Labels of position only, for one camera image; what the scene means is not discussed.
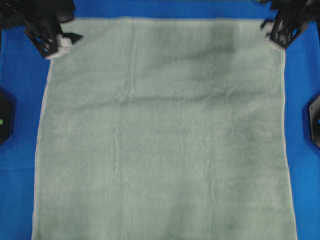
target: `green towel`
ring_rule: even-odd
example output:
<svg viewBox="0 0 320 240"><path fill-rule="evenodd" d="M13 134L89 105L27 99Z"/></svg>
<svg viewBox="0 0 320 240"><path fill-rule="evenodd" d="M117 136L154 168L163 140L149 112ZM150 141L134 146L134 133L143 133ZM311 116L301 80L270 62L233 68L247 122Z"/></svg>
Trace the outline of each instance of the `green towel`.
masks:
<svg viewBox="0 0 320 240"><path fill-rule="evenodd" d="M285 54L259 20L80 19L51 63L33 240L296 240Z"/></svg>

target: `blue cloth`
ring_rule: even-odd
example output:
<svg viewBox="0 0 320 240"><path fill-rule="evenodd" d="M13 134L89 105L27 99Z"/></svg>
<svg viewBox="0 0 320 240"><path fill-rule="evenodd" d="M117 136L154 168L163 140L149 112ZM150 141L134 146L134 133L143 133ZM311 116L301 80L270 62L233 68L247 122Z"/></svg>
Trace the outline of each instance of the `blue cloth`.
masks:
<svg viewBox="0 0 320 240"><path fill-rule="evenodd" d="M265 18L251 2L75 0L78 17ZM320 150L310 141L307 105L320 94L320 48L312 24L286 54L285 135L299 240L320 239ZM0 88L16 104L14 134L0 146L0 239L31 239L34 157L49 62L22 28L2 35Z"/></svg>

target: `black bracket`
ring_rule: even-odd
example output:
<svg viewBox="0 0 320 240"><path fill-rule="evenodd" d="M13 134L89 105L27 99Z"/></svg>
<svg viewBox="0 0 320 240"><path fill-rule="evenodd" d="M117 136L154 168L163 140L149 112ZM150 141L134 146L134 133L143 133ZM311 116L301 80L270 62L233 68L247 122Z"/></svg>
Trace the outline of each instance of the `black bracket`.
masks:
<svg viewBox="0 0 320 240"><path fill-rule="evenodd" d="M311 140L320 148L320 96L309 106Z"/></svg>
<svg viewBox="0 0 320 240"><path fill-rule="evenodd" d="M12 114L13 106L11 102L0 92L0 145L11 135Z"/></svg>

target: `robotic arm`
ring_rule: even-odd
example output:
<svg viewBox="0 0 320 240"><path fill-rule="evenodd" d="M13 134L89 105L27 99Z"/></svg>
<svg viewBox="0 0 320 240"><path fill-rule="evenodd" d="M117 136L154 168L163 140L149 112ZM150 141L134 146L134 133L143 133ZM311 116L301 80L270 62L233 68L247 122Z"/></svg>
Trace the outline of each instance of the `robotic arm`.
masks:
<svg viewBox="0 0 320 240"><path fill-rule="evenodd" d="M25 34L46 59L69 52L82 36L64 33L62 23L72 21L75 11L73 0L2 0L0 29L25 26Z"/></svg>

